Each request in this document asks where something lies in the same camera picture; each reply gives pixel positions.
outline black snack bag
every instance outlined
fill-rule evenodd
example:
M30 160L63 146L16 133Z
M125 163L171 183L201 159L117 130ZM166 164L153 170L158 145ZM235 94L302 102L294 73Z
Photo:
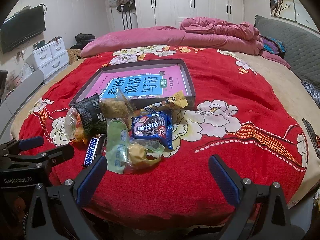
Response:
M106 133L107 121L99 106L99 95L85 98L74 104L81 117L82 125L89 136Z

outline gray cushion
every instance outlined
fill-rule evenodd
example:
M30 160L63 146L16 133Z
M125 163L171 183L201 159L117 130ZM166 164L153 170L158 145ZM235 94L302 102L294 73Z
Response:
M280 40L287 47L284 59L301 79L320 89L320 38L289 23L256 16L262 36Z

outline white wall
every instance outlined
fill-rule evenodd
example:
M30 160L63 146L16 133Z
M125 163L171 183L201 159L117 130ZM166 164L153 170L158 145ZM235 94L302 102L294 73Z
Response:
M246 22L254 24L255 22L255 16L261 15L266 18L271 18L270 15L270 0L244 0L244 20ZM304 26L298 25L295 22L285 20L278 17L272 17L273 19L284 21L293 25L296 25L302 29L305 29L317 36L320 37L320 35L309 28L306 28Z
M70 48L76 44L75 36L79 33L93 34L98 38L110 32L105 0L19 0L9 16L27 5L35 7L40 3L47 6L44 17L46 31L19 46L25 50L24 58L31 54L33 44L42 39L48 42L56 36L61 36L66 48ZM18 76L23 61L18 62L15 55L20 50L14 49L4 55L0 53L0 69L8 70L9 73L15 71Z

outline beige bedsheet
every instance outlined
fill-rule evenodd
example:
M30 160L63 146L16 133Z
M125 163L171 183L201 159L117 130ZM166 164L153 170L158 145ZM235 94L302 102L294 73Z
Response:
M307 136L309 149L307 171L301 186L291 199L291 202L300 201L303 196L320 180L320 159L316 156L316 152L302 119L305 118L308 120L312 124L315 132L320 134L320 122L318 121L320 117L320 110L302 86L299 78L284 65L264 59L261 56L251 56L243 53L236 54L269 82L274 93L283 104L288 114L298 122ZM17 114L11 128L12 134L15 137L19 135L23 121L35 102L42 97L54 83L61 80L82 62L83 59L73 63L70 67L56 76L56 78L54 78L49 84L41 87L36 95L33 96L33 98L23 107L23 109Z

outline white wardrobe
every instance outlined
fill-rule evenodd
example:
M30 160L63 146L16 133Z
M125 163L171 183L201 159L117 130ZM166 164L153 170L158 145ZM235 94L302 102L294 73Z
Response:
M136 0L138 27L179 27L190 17L211 17L239 24L244 19L243 0Z

